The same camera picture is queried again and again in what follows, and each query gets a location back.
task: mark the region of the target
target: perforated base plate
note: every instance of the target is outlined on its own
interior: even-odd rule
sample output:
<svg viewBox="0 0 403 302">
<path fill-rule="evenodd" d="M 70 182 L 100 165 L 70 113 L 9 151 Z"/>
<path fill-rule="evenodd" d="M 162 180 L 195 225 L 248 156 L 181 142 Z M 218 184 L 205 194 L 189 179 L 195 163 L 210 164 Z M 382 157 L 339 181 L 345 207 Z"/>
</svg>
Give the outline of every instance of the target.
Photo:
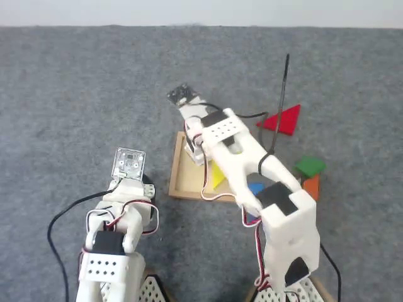
<svg viewBox="0 0 403 302">
<path fill-rule="evenodd" d="M 286 293 L 290 302 L 324 302 L 312 281 L 307 278 L 290 288 Z M 276 293 L 272 289 L 265 289 L 257 293 L 253 302 L 285 302 L 283 293 Z"/>
<path fill-rule="evenodd" d="M 140 288 L 139 302 L 169 302 L 156 277 L 147 276 Z"/>
</svg>

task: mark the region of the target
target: black antenna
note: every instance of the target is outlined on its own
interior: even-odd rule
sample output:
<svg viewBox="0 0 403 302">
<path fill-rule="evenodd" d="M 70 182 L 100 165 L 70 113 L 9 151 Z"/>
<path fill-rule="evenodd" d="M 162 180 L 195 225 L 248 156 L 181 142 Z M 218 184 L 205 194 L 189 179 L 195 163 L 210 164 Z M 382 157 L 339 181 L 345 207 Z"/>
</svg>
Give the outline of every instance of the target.
<svg viewBox="0 0 403 302">
<path fill-rule="evenodd" d="M 275 153 L 275 145 L 276 145 L 276 141 L 277 141 L 277 134 L 278 134 L 278 129 L 280 128 L 281 113 L 283 112 L 283 107 L 284 107 L 285 83 L 287 82 L 287 74 L 288 74 L 288 65 L 289 65 L 289 63 L 290 63 L 290 54 L 288 53 L 287 56 L 285 57 L 283 85 L 281 86 L 280 102 L 278 104 L 276 131 L 273 134 L 273 140 L 271 141 L 271 147 L 268 150 L 269 154 L 274 154 Z"/>
</svg>

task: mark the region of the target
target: blue block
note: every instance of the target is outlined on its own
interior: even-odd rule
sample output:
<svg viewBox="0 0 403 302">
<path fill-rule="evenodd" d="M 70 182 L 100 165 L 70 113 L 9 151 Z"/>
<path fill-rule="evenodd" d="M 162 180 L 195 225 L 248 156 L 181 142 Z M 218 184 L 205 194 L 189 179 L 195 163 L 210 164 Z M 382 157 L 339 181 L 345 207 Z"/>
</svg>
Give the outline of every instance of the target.
<svg viewBox="0 0 403 302">
<path fill-rule="evenodd" d="M 256 196 L 257 193 L 259 193 L 260 191 L 262 191 L 264 189 L 264 184 L 262 184 L 260 182 L 252 182 L 250 184 L 247 184 L 247 187 Z M 256 219 L 255 216 L 250 215 L 249 213 L 246 213 L 246 220 L 247 221 L 252 221 L 252 220 L 255 220 L 255 219 Z"/>
</svg>

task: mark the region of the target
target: white wall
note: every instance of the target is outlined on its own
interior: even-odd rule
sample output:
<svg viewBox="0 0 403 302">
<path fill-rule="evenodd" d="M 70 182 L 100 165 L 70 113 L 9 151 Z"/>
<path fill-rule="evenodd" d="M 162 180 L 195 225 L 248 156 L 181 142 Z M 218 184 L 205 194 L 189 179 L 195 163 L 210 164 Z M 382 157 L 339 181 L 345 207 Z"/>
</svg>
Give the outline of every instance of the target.
<svg viewBox="0 0 403 302">
<path fill-rule="evenodd" d="M 0 0 L 0 25 L 403 28 L 403 0 Z"/>
</svg>

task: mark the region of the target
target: wooden tray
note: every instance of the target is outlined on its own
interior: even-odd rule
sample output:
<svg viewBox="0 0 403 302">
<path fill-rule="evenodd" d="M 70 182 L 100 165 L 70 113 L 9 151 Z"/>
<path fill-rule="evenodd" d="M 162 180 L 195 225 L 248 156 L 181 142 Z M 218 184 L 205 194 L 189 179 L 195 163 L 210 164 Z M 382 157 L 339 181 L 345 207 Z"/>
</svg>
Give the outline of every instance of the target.
<svg viewBox="0 0 403 302">
<path fill-rule="evenodd" d="M 204 181 L 204 165 L 196 165 L 184 149 L 186 137 L 184 132 L 178 132 L 176 136 L 174 159 L 172 163 L 171 181 L 168 195 L 183 199 L 202 200 L 200 191 Z M 231 193 L 227 180 L 224 180 L 215 189 L 212 188 L 212 178 L 209 177 L 205 190 L 206 197 L 213 197 L 219 193 Z M 223 196 L 217 201 L 235 202 L 232 196 Z"/>
</svg>

